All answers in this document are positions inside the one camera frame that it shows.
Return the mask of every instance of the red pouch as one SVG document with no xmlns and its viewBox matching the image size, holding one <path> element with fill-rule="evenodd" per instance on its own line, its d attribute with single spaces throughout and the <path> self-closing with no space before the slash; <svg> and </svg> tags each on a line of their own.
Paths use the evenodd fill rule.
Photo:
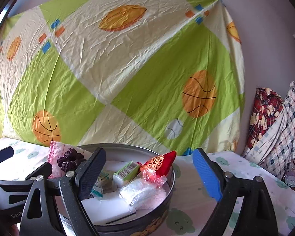
<svg viewBox="0 0 295 236">
<path fill-rule="evenodd" d="M 161 154 L 153 157 L 144 165 L 140 166 L 140 171 L 153 170 L 156 173 L 156 178 L 167 176 L 169 169 L 176 158 L 176 151 L 171 151 L 167 154 Z"/>
</svg>

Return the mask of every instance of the gray wall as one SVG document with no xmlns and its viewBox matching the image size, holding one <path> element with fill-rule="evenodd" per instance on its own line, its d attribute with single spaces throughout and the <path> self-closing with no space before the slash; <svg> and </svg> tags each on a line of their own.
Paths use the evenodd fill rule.
<svg viewBox="0 0 295 236">
<path fill-rule="evenodd" d="M 49 0 L 19 0 L 10 15 Z M 256 87 L 285 97 L 295 81 L 295 9 L 288 0 L 223 0 L 234 19 L 245 59 L 246 104 L 237 152 L 245 146 Z"/>
</svg>

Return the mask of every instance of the black tin container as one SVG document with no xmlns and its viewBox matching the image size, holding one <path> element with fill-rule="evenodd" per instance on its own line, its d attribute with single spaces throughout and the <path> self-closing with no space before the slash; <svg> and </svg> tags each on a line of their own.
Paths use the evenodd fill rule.
<svg viewBox="0 0 295 236">
<path fill-rule="evenodd" d="M 83 145 L 79 147 L 90 152 L 95 151 L 97 147 L 103 147 L 106 151 L 107 161 L 129 162 L 133 160 L 144 164 L 152 157 L 158 155 L 149 149 L 125 144 L 105 143 Z M 172 168 L 167 175 L 167 183 L 170 191 L 166 199 L 150 213 L 133 221 L 113 225 L 97 225 L 94 227 L 98 233 L 103 236 L 146 236 L 152 233 L 162 224 L 168 213 L 175 184 L 175 172 Z"/>
</svg>

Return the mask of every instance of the pink and white cloth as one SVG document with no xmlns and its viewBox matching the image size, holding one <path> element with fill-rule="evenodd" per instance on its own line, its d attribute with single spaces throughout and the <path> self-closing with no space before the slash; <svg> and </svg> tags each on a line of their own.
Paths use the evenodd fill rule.
<svg viewBox="0 0 295 236">
<path fill-rule="evenodd" d="M 52 165 L 53 171 L 49 178 L 62 177 L 65 175 L 65 172 L 61 170 L 58 166 L 57 159 L 59 156 L 64 156 L 65 152 L 69 151 L 69 148 L 74 148 L 78 153 L 84 155 L 84 159 L 89 159 L 92 153 L 85 151 L 79 147 L 72 145 L 64 144 L 61 142 L 51 141 L 50 143 L 50 153 L 48 155 L 48 162 Z"/>
</svg>

